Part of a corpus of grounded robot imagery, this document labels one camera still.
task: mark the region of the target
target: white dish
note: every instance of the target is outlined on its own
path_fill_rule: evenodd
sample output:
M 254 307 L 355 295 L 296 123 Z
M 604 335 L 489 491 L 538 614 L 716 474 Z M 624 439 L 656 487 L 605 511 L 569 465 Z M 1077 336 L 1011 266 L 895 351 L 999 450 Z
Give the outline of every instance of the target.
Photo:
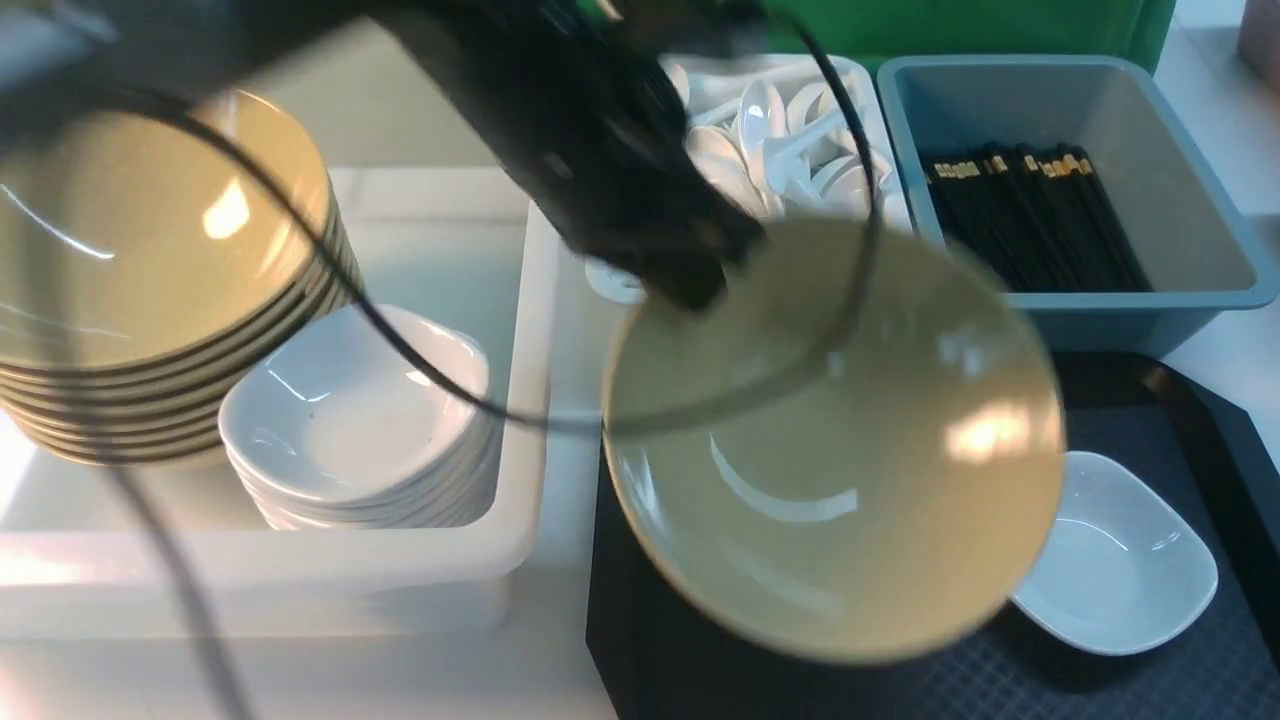
M 387 320 L 433 365 L 485 396 L 489 364 L 471 338 L 390 305 Z M 306 327 L 227 395 L 218 427 L 274 491 L 357 502 L 439 462 L 475 409 L 413 370 L 356 307 Z
M 448 502 L 457 495 L 458 478 L 466 477 L 479 462 L 484 448 L 492 441 L 492 423 L 486 432 L 460 443 L 458 450 L 438 466 L 412 478 L 396 492 L 379 496 L 366 503 L 323 505 L 305 502 L 271 489 L 270 484 L 259 478 L 234 451 L 228 451 L 232 468 L 241 477 L 244 489 L 262 503 L 287 510 L 291 514 L 316 520 L 389 520 L 403 518 L 430 503 Z
M 1204 541 L 1124 465 L 1068 452 L 1062 502 L 1014 603 L 1096 655 L 1134 655 L 1190 626 L 1217 591 Z
M 500 436 L 494 436 L 476 457 L 476 462 L 466 475 L 454 483 L 454 491 L 439 502 L 431 502 L 416 510 L 406 511 L 394 518 L 378 520 L 324 520 L 285 510 L 253 498 L 268 524 L 280 525 L 278 529 L 296 530 L 372 530 L 384 528 L 452 528 L 474 521 L 485 510 L 486 498 L 492 498 L 493 484 L 497 482 L 500 455 Z

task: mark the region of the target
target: black cable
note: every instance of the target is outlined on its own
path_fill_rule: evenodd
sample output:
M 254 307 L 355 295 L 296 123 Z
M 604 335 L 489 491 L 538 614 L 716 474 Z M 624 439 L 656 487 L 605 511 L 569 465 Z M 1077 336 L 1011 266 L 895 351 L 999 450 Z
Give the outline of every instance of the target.
M 840 106 L 840 111 L 844 115 L 845 122 L 849 124 L 850 133 L 852 133 L 854 146 L 856 147 L 859 155 L 863 158 L 870 158 L 870 142 L 868 141 L 865 129 L 858 118 L 858 113 L 854 110 L 852 101 L 850 100 L 844 83 L 841 83 L 838 73 L 836 73 L 836 69 L 832 67 L 831 60 L 818 46 L 817 40 L 794 15 L 773 14 L 772 17 L 799 35 L 800 40 L 809 50 L 809 54 L 813 55 L 814 61 L 818 64 L 827 85 L 831 86 L 836 102 Z M 445 392 L 471 404 L 477 410 L 504 421 L 512 421 L 558 433 L 596 434 L 600 432 L 599 423 L 594 420 L 567 420 L 513 413 L 502 405 L 474 396 L 467 392 L 466 388 L 458 386 L 453 382 L 453 379 L 426 361 L 426 359 L 413 350 L 413 347 L 396 332 L 387 319 L 383 318 L 353 278 L 346 272 L 344 268 L 342 268 L 337 256 L 325 246 L 323 236 L 316 232 L 311 227 L 307 218 L 305 218 L 302 213 L 293 206 L 288 195 L 282 190 L 280 184 L 275 182 L 270 173 L 234 142 L 205 126 L 200 120 L 191 118 L 182 101 L 164 97 L 150 91 L 113 88 L 106 92 L 105 105 L 109 109 L 140 114 L 155 122 L 186 132 L 239 165 L 257 183 L 260 183 L 273 200 L 275 200 L 275 202 L 278 202 L 289 215 L 289 218 L 297 223 L 300 228 L 302 228 L 302 232 L 311 242 L 316 255 L 325 264 L 329 273 L 338 279 L 338 283 L 343 287 L 343 290 L 353 297 L 355 304 L 369 319 L 374 329 L 378 331 L 378 333 L 406 361 L 408 361 L 410 365 L 439 384 Z M 824 337 L 815 343 L 814 348 L 805 356 L 805 359 L 801 360 L 795 368 L 764 378 L 758 383 L 741 388 L 728 396 L 710 398 L 708 401 L 695 402 L 684 407 L 675 407 L 637 418 L 612 421 L 605 420 L 605 432 L 621 436 L 690 428 L 772 402 L 777 397 L 791 392 L 799 382 L 804 382 L 812 369 L 822 365 L 827 352 L 832 347 L 844 345 L 851 338 L 852 333 L 856 331 L 860 310 L 867 301 L 870 287 L 870 274 L 873 272 L 874 259 L 879 249 L 881 240 L 882 209 L 879 190 L 874 177 L 874 168 L 872 163 L 864 163 L 863 168 L 867 173 L 870 214 L 865 225 L 867 229 L 863 246 L 859 249 L 859 252 L 856 252 L 850 292 L 844 302 L 841 313 L 837 314 L 836 323 L 824 334 Z M 83 419 L 86 428 L 90 429 L 97 420 L 92 415 L 86 415 Z M 111 460 L 110 448 L 108 448 L 105 459 L 108 461 Z M 151 543 L 155 546 L 156 555 L 160 557 L 170 574 L 174 585 L 174 594 L 182 606 L 182 614 L 184 621 L 187 623 L 188 633 L 195 644 L 197 659 L 205 669 L 206 679 L 210 684 L 210 692 L 212 693 L 214 700 L 218 702 L 227 717 L 233 720 L 252 720 L 255 714 L 248 705 L 243 687 L 236 675 L 225 646 L 219 637 L 216 621 L 210 612 L 207 600 L 200 588 L 196 574 L 187 562 L 173 534 L 169 532 L 166 524 L 163 518 L 160 518 L 160 514 L 156 511 L 154 505 L 146 498 L 146 495 L 141 491 L 137 483 L 133 482 L 125 468 L 111 465 L 109 468 L 108 477 L 111 484 L 120 492 L 120 496 L 124 498 L 129 509 L 142 521 Z

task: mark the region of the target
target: yellow bowl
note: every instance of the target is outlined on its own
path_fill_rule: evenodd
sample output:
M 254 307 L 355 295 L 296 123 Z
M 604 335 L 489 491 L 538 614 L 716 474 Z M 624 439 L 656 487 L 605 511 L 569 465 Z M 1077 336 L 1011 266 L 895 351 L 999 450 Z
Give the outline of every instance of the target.
M 293 118 L 243 92 L 197 114 L 324 227 L 328 172 Z M 183 352 L 268 306 L 310 259 L 301 231 L 216 151 L 101 113 L 0 163 L 0 363 L 110 370 Z M 56 292 L 37 284 L 41 266 Z
M 604 387 L 622 509 L 666 579 L 726 628 L 835 662 L 925 653 L 989 619 L 1048 536 L 1064 420 L 1034 329 L 991 277 L 883 231 L 852 341 L 781 400 L 694 429 L 627 418 L 740 391 L 837 319 L 865 225 L 767 225 L 705 316 L 650 297 Z

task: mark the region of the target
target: white tray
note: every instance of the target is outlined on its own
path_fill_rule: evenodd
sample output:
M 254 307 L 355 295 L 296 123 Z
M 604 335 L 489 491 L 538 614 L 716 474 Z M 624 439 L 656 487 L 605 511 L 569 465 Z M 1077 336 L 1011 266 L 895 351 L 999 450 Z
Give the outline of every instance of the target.
M 867 131 L 867 140 L 873 150 L 893 164 L 895 177 L 886 188 L 884 217 L 892 224 L 904 225 L 900 229 L 913 231 L 906 196 L 901 190 L 897 178 L 897 155 L 893 154 L 893 143 L 890 141 L 888 128 L 884 124 L 884 113 L 879 105 L 879 94 L 876 82 L 867 68 L 850 60 L 831 55 L 831 64 L 841 77 L 854 74 L 854 95 L 870 97 L 872 101 L 861 104 L 863 128 Z M 663 58 L 663 64 L 680 64 L 690 77 L 690 83 L 698 83 L 701 78 L 710 78 L 717 86 L 714 92 L 698 94 L 689 108 L 690 115 L 710 110 L 721 102 L 740 96 L 746 86 L 756 78 L 771 81 L 782 92 L 783 97 L 791 97 L 801 87 L 812 82 L 822 82 L 822 73 L 818 64 L 809 55 L 774 53 L 768 55 L 753 55 L 733 60 L 719 60 L 700 58 L 694 55 L 668 55 Z
M 559 249 L 536 233 L 525 242 L 507 402 L 543 414 Z M 468 252 L 461 245 L 458 252 Z M 413 266 L 411 251 L 403 255 L 406 272 L 430 270 Z M 465 528 L 179 537 L 228 635 L 484 629 L 506 616 L 511 571 L 531 551 L 545 456 L 543 433 L 507 425 L 497 497 Z M 4 532 L 0 638 L 182 635 L 169 582 L 137 530 Z

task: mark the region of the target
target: blue plastic bin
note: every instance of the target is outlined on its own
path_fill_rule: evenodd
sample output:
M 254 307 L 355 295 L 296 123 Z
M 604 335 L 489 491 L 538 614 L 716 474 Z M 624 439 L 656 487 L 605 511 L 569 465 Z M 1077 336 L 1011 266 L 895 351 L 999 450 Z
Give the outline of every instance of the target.
M 1161 357 L 1224 310 L 1276 297 L 1276 269 L 1169 102 L 1112 58 L 901 58 L 877 79 L 916 232 L 943 243 L 920 152 L 986 142 L 1084 147 L 1149 293 L 1014 293 L 1052 350 Z

